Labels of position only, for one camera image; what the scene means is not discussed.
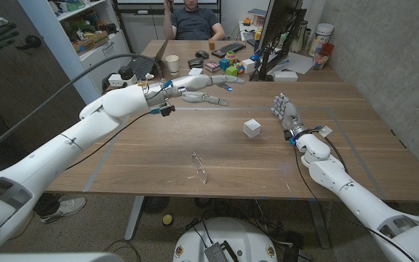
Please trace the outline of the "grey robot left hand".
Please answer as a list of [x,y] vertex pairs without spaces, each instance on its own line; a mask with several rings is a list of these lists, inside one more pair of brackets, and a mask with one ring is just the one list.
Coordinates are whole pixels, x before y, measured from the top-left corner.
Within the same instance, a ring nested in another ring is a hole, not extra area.
[[168,87],[162,83],[151,84],[147,92],[144,92],[145,99],[149,106],[157,106],[167,98],[181,97],[187,103],[211,103],[219,106],[228,106],[229,102],[222,98],[217,98],[207,93],[201,92],[202,89],[218,85],[224,87],[227,83],[244,84],[245,80],[237,76],[205,74],[183,76],[171,79]]

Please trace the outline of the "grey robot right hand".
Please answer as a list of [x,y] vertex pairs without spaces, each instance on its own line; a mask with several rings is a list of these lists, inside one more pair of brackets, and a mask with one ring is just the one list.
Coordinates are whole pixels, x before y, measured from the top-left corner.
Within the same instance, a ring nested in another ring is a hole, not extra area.
[[308,128],[303,124],[295,105],[284,94],[280,93],[274,98],[274,106],[271,111],[281,121],[286,140],[296,141],[308,133]]

